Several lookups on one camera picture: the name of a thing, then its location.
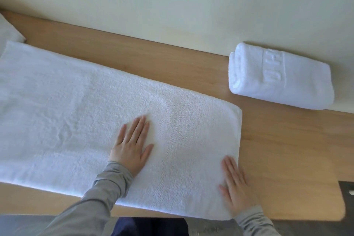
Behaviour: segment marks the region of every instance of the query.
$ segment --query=person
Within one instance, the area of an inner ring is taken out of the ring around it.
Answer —
[[[112,148],[108,164],[97,175],[93,187],[82,199],[58,215],[42,231],[40,236],[64,235],[101,235],[110,219],[110,211],[116,201],[126,196],[134,177],[144,167],[153,145],[148,145],[142,152],[149,122],[145,116],[138,117],[126,131],[121,128],[117,143]],[[219,189],[224,201],[236,222],[246,236],[276,236],[272,222],[264,216],[262,207],[245,175],[234,158],[226,156],[222,160],[227,188]],[[119,218],[112,236],[139,235],[188,235],[188,225],[183,218]]]

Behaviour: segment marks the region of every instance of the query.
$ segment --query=right hand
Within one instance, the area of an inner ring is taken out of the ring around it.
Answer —
[[[232,216],[258,205],[258,198],[249,186],[244,170],[237,166],[235,159],[226,156],[221,167],[228,189],[222,185],[219,185],[219,189]]]

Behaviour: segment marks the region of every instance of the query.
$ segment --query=hand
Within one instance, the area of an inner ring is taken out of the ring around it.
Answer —
[[[219,185],[219,189],[233,217],[259,204],[256,194],[248,185],[245,172],[241,167],[238,168],[234,158],[226,156],[221,162],[221,167],[228,189],[222,185]]]
[[[112,148],[108,161],[115,161],[126,167],[133,177],[137,176],[153,149],[153,144],[148,145],[142,152],[146,136],[149,131],[149,122],[145,122],[146,117],[138,117],[133,121],[127,134],[126,124],[120,129],[117,143]]]

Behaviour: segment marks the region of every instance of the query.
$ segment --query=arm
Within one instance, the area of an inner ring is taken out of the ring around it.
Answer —
[[[113,205],[127,194],[132,180],[128,169],[109,162],[83,198],[58,215],[40,236],[101,235]]]
[[[219,185],[231,214],[245,236],[280,236],[272,221],[265,217],[257,196],[248,184],[245,172],[234,158],[226,156],[221,163],[227,187]]]
[[[253,206],[235,217],[242,228],[244,236],[280,236],[272,221],[264,216],[260,205]]]
[[[58,215],[39,236],[99,236],[117,199],[125,197],[133,178],[144,167],[153,145],[142,153],[149,130],[145,117],[136,118],[127,134],[119,132],[108,165],[83,198]]]

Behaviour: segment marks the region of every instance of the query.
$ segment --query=wooden shelf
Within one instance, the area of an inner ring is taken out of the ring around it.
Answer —
[[[1,13],[29,45],[238,105],[243,110],[239,161],[250,175],[266,215],[302,220],[340,220],[344,216],[337,180],[354,181],[354,163],[343,161],[347,155],[354,158],[349,146],[354,114],[312,111],[234,95],[228,89],[225,56]],[[0,195],[1,212],[11,214],[59,214],[78,200],[4,183]],[[170,216],[120,206],[112,214]]]

